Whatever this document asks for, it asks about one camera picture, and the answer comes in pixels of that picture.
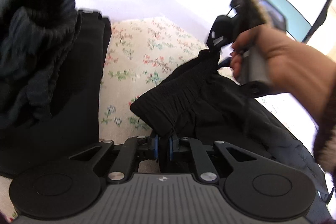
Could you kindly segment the right hand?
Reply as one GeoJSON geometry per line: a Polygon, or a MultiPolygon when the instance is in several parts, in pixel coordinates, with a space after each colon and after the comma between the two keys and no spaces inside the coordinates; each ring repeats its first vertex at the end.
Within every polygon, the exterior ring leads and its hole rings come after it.
{"type": "MultiPolygon", "coordinates": [[[[258,26],[256,46],[268,62],[269,78],[275,94],[290,93],[319,123],[335,82],[335,62],[318,50],[295,42],[266,24],[258,26]]],[[[232,44],[231,68],[240,75],[242,48],[251,30],[241,33],[232,44]]]]}

